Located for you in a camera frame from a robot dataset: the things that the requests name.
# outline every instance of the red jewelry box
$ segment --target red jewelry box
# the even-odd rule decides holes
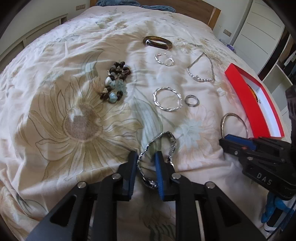
[[[225,75],[240,99],[254,137],[283,138],[284,130],[280,118],[265,87],[235,64],[229,65]]]

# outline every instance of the electrical socket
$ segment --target electrical socket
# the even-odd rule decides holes
[[[227,36],[231,36],[231,32],[229,32],[228,30],[224,29],[223,33],[225,33]]]
[[[76,11],[80,9],[85,9],[85,4],[76,6]]]

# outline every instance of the wooden headboard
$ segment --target wooden headboard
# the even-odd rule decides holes
[[[221,10],[202,0],[137,0],[141,5],[164,5],[176,9],[176,13],[181,13],[191,18],[195,18],[214,28]],[[90,0],[90,6],[95,6],[97,0]]]

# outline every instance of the screw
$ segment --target screw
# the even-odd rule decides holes
[[[78,188],[85,188],[86,187],[86,182],[79,182],[77,184]]]
[[[207,182],[207,183],[205,184],[205,186],[206,186],[207,188],[209,188],[209,189],[213,189],[216,185],[215,185],[215,183],[213,183],[213,182]]]
[[[118,180],[118,179],[120,179],[121,178],[121,175],[119,174],[119,173],[114,173],[114,174],[112,174],[112,179],[114,179],[114,180]]]
[[[180,179],[181,178],[181,175],[179,173],[176,173],[175,172],[175,173],[172,174],[172,178],[173,179]]]

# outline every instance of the blue blanket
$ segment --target blue blanket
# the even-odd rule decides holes
[[[96,6],[119,6],[119,5],[126,5],[126,6],[136,6],[140,7],[141,4],[138,3],[135,0],[98,0],[96,3]],[[152,10],[161,10],[161,11],[169,11],[169,12],[176,12],[176,10],[170,6],[160,6],[160,5],[155,5],[155,6],[147,6],[143,5],[141,6],[142,8],[147,8],[147,9],[152,9]]]

